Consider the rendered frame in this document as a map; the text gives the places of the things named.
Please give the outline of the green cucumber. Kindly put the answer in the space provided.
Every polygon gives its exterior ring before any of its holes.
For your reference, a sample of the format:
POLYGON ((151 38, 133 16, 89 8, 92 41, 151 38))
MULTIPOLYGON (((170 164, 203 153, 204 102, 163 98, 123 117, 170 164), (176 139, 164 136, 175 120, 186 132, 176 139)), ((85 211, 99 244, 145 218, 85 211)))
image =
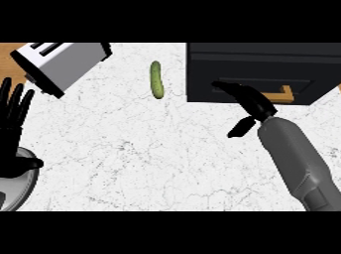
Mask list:
POLYGON ((163 97, 163 84, 160 79, 160 63, 154 61, 150 64, 150 89, 155 99, 163 97))

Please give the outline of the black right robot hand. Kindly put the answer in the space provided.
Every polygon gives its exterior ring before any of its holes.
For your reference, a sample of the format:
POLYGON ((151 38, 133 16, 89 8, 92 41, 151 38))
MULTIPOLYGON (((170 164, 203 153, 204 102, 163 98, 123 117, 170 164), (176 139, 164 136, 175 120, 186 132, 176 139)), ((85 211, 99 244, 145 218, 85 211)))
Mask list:
POLYGON ((213 81, 212 85, 237 101, 248 116, 243 118, 226 134, 228 138, 243 137, 254 123, 262 123, 277 110, 265 96, 247 85, 213 81))

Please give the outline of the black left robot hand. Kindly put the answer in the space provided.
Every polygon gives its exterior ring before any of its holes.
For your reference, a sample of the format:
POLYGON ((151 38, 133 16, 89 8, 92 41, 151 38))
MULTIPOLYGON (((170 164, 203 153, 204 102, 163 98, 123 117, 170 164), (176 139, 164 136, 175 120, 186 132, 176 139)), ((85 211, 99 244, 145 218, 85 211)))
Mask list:
POLYGON ((5 77, 0 83, 0 178, 20 177, 29 170, 43 167, 43 161, 36 158, 15 156, 21 126, 26 119, 34 91, 23 94, 23 84, 11 88, 11 78, 5 77))

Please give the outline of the white and black toaster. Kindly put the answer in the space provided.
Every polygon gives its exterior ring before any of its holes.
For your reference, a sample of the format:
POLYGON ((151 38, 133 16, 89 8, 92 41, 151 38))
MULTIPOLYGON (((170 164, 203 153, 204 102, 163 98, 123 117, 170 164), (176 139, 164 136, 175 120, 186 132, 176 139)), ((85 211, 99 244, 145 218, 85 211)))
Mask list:
POLYGON ((26 79, 57 98, 110 55, 108 43, 27 43, 9 53, 26 79))

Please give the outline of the dark grey drawer cabinet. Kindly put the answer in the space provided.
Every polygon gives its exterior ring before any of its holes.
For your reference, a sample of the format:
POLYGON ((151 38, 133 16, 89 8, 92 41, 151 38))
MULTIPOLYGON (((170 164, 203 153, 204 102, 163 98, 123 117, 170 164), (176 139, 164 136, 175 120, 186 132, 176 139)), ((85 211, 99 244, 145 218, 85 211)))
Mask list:
POLYGON ((185 94, 207 102, 204 85, 217 77, 306 79, 294 105, 309 105, 341 84, 341 43, 188 43, 185 94))

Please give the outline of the dark grey drawer front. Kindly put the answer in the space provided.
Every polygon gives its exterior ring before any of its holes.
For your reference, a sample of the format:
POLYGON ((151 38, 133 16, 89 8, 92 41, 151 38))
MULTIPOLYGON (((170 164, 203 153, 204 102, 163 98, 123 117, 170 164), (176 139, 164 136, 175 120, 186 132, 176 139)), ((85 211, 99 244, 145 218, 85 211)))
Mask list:
MULTIPOLYGON (((306 79, 271 79, 271 78, 231 78, 217 77, 216 81, 225 83, 237 83, 250 86, 254 90, 265 93, 278 93, 279 87, 287 85, 293 95, 297 95, 306 86, 312 83, 306 79)), ((201 94, 203 100, 207 102, 235 103, 235 99, 210 83, 204 85, 201 94)))

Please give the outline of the grey round cup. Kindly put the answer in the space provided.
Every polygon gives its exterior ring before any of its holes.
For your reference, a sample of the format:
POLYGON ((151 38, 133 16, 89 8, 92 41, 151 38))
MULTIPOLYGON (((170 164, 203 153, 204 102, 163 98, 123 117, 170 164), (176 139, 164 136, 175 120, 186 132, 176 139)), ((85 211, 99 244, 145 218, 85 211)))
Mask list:
POLYGON ((5 194, 2 211, 15 211, 20 208, 33 191, 37 175, 39 170, 34 169, 14 179, 0 180, 0 191, 5 194))

